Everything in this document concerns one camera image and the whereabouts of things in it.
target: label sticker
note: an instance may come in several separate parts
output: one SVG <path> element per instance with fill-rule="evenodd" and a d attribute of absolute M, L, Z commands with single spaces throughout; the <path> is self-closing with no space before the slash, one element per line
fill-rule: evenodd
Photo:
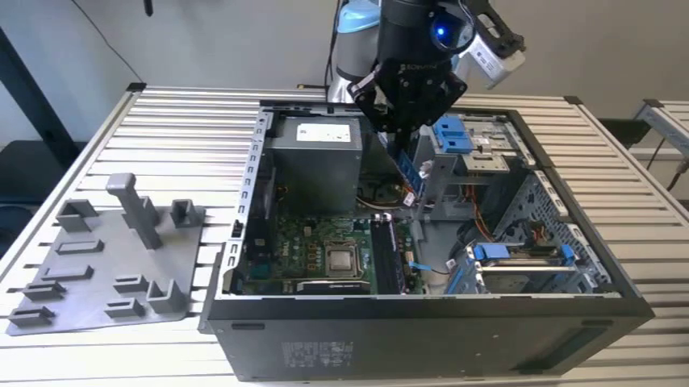
<path fill-rule="evenodd" d="M 404 197 L 403 203 L 404 203 L 404 206 L 411 207 L 411 205 L 413 204 L 413 194 L 412 193 L 407 192 L 407 196 Z"/>
<path fill-rule="evenodd" d="M 471 56 L 479 62 L 479 65 L 489 78 L 499 75 L 499 68 L 491 55 L 484 51 L 481 44 L 471 44 L 472 49 L 469 50 Z"/>
<path fill-rule="evenodd" d="M 471 140 L 473 140 L 473 144 L 489 144 L 489 140 L 484 137 L 471 137 Z"/>
<path fill-rule="evenodd" d="M 281 343 L 288 368 L 344 368 L 352 365 L 352 341 L 291 341 Z"/>
<path fill-rule="evenodd" d="M 348 143 L 348 125 L 328 123 L 301 123 L 297 126 L 297 141 Z"/>
<path fill-rule="evenodd" d="M 447 266 L 447 269 L 451 271 L 453 267 L 456 266 L 456 261 L 453 259 L 448 260 L 444 265 Z"/>

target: metal workbench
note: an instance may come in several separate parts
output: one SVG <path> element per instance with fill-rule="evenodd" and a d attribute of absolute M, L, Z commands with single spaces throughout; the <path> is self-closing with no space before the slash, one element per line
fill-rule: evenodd
<path fill-rule="evenodd" d="M 196 331 L 213 255 L 229 234 L 260 99 L 323 100 L 319 91 L 172 89 L 128 92 L 29 226 L 0 260 L 0 331 L 58 228 L 68 198 L 113 208 L 109 173 L 133 172 L 153 203 L 189 198 L 208 208 L 188 318 L 100 330 L 0 334 L 0 381 L 69 387 L 226 386 L 238 383 L 214 336 Z M 319 385 L 689 385 L 689 214 L 604 131 L 563 98 L 468 95 L 459 106 L 516 109 L 655 315 L 560 379 L 332 382 Z"/>
<path fill-rule="evenodd" d="M 646 121 L 683 157 L 689 157 L 689 102 L 646 99 L 635 119 Z"/>

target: motherboard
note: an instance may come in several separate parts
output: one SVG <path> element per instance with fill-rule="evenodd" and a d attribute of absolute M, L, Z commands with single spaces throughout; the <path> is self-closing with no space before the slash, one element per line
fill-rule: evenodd
<path fill-rule="evenodd" d="M 241 292 L 377 294 L 375 268 L 380 264 L 401 267 L 403 262 L 415 260 L 415 252 L 407 221 L 391 223 L 393 246 L 371 237 L 372 222 L 368 218 L 277 215 L 273 254 L 268 260 L 248 262 Z M 375 256 L 380 249 L 391 254 Z M 400 293 L 420 293 L 420 275 L 411 273 L 408 266 L 403 274 Z"/>

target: white wall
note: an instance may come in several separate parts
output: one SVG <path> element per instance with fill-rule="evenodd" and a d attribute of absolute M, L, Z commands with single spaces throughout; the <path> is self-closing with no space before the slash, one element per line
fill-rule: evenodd
<path fill-rule="evenodd" d="M 141 0 L 78 3 L 150 84 L 288 88 L 321 82 L 335 0 L 157 0 L 152 18 Z M 528 46 L 524 67 L 493 93 L 575 94 L 594 113 L 618 117 L 631 116 L 642 98 L 689 99 L 689 2 L 493 3 Z M 86 139 L 134 80 L 129 70 L 69 0 L 0 0 L 0 25 L 64 125 Z M 476 72 L 469 85 L 481 92 Z M 5 106 L 2 123 L 13 114 Z"/>

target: blue clip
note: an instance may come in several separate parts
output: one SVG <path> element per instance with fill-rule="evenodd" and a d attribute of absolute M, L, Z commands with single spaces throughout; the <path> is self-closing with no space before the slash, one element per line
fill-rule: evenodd
<path fill-rule="evenodd" d="M 407 153 L 404 153 L 404 151 L 399 151 L 396 163 L 404 181 L 408 183 L 408 185 L 411 185 L 411 189 L 413 190 L 416 197 L 420 198 L 424 188 L 423 179 L 420 178 L 419 172 L 416 171 L 413 163 L 411 162 L 411 159 L 408 159 Z"/>
<path fill-rule="evenodd" d="M 475 260 L 484 260 L 485 258 L 485 254 L 483 252 L 483 248 L 480 247 L 480 245 L 473 247 L 473 258 Z"/>
<path fill-rule="evenodd" d="M 440 117 L 432 126 L 432 131 L 444 153 L 471 153 L 473 143 L 465 134 L 459 117 Z"/>
<path fill-rule="evenodd" d="M 507 246 L 503 244 L 480 243 L 479 244 L 487 260 L 506 260 L 508 259 Z"/>
<path fill-rule="evenodd" d="M 432 268 L 425 264 L 416 264 L 415 262 L 408 262 L 408 267 L 416 268 L 417 270 L 424 270 L 425 272 L 431 272 Z"/>
<path fill-rule="evenodd" d="M 463 276 L 463 269 L 459 269 L 456 273 L 453 274 L 452 283 L 449 284 L 449 287 L 447 288 L 445 294 L 453 294 L 453 289 L 456 288 L 456 284 L 459 283 L 459 280 Z"/>
<path fill-rule="evenodd" d="M 575 254 L 571 250 L 571 247 L 567 244 L 563 244 L 559 248 L 562 250 L 562 256 L 563 256 L 563 263 L 562 266 L 571 266 L 574 264 L 575 260 Z"/>

